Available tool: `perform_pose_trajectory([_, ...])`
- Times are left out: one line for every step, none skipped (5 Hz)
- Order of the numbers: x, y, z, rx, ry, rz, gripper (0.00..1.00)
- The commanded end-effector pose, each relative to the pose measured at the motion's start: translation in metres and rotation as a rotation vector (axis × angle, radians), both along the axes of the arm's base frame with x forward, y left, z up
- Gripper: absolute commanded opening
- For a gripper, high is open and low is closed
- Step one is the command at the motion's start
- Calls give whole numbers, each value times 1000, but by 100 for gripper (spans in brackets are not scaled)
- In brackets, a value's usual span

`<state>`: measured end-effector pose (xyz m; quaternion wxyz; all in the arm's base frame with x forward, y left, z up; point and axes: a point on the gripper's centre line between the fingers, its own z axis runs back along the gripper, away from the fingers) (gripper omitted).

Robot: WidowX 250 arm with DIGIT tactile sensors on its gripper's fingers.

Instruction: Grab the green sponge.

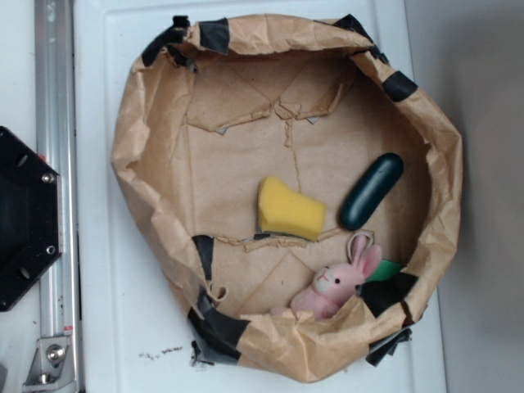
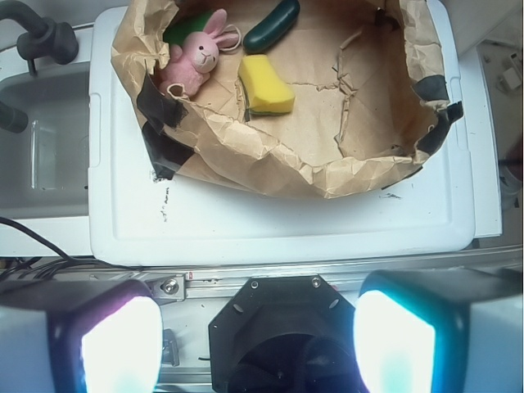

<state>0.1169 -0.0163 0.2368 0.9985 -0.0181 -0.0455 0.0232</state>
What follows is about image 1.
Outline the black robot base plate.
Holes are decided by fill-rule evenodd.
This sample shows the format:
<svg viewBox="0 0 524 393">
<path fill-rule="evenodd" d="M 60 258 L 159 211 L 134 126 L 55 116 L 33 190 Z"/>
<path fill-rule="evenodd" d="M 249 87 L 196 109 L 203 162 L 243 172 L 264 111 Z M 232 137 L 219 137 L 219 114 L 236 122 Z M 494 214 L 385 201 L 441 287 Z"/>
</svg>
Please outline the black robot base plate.
<svg viewBox="0 0 524 393">
<path fill-rule="evenodd" d="M 60 175 L 1 127 L 1 311 L 61 256 Z"/>
</svg>

